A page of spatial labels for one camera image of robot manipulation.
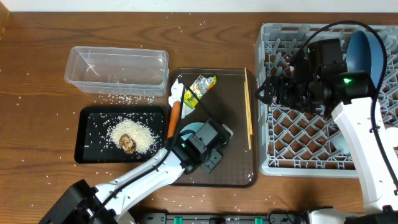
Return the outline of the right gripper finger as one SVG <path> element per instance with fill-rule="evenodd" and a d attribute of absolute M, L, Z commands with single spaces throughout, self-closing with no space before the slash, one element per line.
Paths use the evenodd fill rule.
<path fill-rule="evenodd" d="M 264 82 L 260 85 L 260 87 L 256 90 L 256 93 L 274 93 L 277 89 L 277 78 L 276 77 L 268 77 L 264 80 Z"/>
<path fill-rule="evenodd" d="M 259 101 L 269 105 L 274 102 L 275 94 L 273 92 L 259 92 L 255 96 Z"/>

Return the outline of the light blue rice bowl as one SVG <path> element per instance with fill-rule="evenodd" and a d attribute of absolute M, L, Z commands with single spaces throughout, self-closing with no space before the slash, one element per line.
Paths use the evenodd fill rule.
<path fill-rule="evenodd" d="M 213 119 L 205 123 L 188 124 L 180 132 L 180 147 L 197 151 L 214 150 L 228 145 L 233 136 L 232 130 Z"/>

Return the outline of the orange carrot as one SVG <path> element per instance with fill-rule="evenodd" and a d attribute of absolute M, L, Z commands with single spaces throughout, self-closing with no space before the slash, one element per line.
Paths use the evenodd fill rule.
<path fill-rule="evenodd" d="M 176 101 L 173 106 L 172 106 L 172 111 L 170 115 L 170 120 L 169 120 L 169 128 L 167 131 L 167 138 L 171 138 L 174 135 L 175 129 L 177 127 L 177 123 L 179 120 L 179 114 L 180 114 L 180 107 L 181 107 L 181 102 Z"/>

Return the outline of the light blue cup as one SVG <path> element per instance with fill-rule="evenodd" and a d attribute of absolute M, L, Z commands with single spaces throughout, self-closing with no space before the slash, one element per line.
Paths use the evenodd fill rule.
<path fill-rule="evenodd" d="M 335 136 L 332 140 L 335 149 L 340 150 L 345 155 L 350 155 L 349 147 L 342 134 Z"/>

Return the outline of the yellow green snack wrapper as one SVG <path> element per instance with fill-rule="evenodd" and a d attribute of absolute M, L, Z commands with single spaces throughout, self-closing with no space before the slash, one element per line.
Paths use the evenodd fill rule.
<path fill-rule="evenodd" d="M 206 78 L 200 75 L 185 91 L 184 103 L 191 109 L 194 109 L 198 104 L 198 100 L 202 98 L 213 86 L 217 83 L 217 77 Z"/>

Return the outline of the white rice pile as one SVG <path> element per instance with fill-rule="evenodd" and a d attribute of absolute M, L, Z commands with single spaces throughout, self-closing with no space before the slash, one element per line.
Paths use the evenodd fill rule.
<path fill-rule="evenodd" d="M 118 145 L 119 139 L 123 134 L 128 134 L 136 142 L 137 148 L 134 153 L 138 154 L 149 152 L 151 147 L 155 146 L 156 138 L 158 137 L 149 127 L 143 125 L 141 122 L 135 122 L 131 119 L 124 118 L 114 126 L 111 126 L 107 132 L 109 141 L 123 152 L 124 150 Z"/>

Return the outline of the white tissue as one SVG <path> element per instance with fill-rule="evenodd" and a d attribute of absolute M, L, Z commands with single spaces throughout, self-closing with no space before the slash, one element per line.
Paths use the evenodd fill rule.
<path fill-rule="evenodd" d="M 182 119 L 184 119 L 190 113 L 192 113 L 194 109 L 188 107 L 184 100 L 181 100 L 182 90 L 183 83 L 181 83 L 177 78 L 171 86 L 171 95 L 168 97 L 168 103 L 172 107 L 176 101 L 182 102 Z"/>

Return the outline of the dark blue plate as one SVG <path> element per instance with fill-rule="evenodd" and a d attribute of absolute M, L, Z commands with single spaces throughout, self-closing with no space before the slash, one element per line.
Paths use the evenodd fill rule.
<path fill-rule="evenodd" d="M 348 44 L 346 63 L 349 72 L 365 71 L 377 87 L 384 64 L 382 48 L 373 34 L 355 32 Z"/>

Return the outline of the brown food scrap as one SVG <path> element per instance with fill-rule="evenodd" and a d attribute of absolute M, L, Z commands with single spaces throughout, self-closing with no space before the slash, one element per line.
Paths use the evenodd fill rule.
<path fill-rule="evenodd" d="M 136 142 L 128 134 L 123 134 L 120 137 L 118 145 L 126 154 L 134 153 L 137 148 Z"/>

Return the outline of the pink cup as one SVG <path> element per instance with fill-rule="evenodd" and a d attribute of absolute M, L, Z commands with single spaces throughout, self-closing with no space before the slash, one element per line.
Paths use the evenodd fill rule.
<path fill-rule="evenodd" d="M 390 124 L 385 124 L 387 138 L 393 148 L 398 147 L 398 127 L 392 126 Z"/>

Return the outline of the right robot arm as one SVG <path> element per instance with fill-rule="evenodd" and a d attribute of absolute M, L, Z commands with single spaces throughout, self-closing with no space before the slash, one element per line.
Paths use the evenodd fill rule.
<path fill-rule="evenodd" d="M 291 77 L 266 78 L 256 97 L 301 112 L 322 106 L 348 145 L 364 200 L 362 215 L 318 208 L 307 212 L 307 223 L 396 223 L 397 156 L 376 101 L 377 82 L 386 71 L 382 42 L 358 31 L 342 52 L 338 39 L 319 40 L 291 64 Z"/>

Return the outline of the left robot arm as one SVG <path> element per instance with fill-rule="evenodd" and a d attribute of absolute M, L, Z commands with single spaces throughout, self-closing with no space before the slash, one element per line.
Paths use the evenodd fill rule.
<path fill-rule="evenodd" d="M 50 223 L 117 223 L 130 208 L 156 190 L 198 167 L 211 172 L 233 136 L 225 124 L 209 119 L 197 130 L 177 130 L 145 163 L 109 182 L 71 185 L 40 220 Z"/>

